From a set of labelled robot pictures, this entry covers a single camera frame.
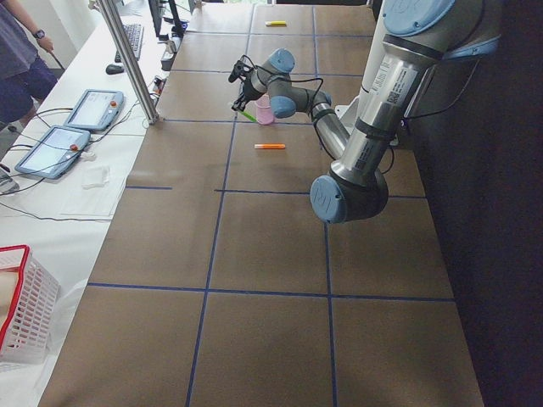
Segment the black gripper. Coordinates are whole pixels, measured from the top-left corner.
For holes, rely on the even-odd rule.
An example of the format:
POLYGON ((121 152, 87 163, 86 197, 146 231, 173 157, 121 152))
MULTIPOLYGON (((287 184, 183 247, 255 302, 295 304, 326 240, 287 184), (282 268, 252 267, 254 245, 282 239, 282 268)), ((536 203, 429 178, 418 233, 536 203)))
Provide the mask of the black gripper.
POLYGON ((257 99, 257 90, 254 88, 250 79, 243 81, 242 90, 238 99, 232 103, 232 110, 244 112, 246 105, 250 101, 257 99))

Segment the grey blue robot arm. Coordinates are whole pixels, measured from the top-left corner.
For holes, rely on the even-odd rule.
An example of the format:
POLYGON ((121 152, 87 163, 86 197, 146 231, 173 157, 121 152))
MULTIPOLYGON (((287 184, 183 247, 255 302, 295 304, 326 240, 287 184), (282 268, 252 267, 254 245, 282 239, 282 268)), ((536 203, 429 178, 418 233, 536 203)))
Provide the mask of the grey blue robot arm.
POLYGON ((372 39, 360 93, 347 108, 347 128, 319 89, 296 87, 294 56, 275 50, 260 65, 242 56, 228 80, 243 86, 233 110, 263 95, 278 119, 307 114, 333 157, 310 190, 315 214, 327 223, 365 220, 385 207, 389 190, 378 166, 400 121, 443 60, 493 53, 501 36, 502 1, 385 1, 372 39))

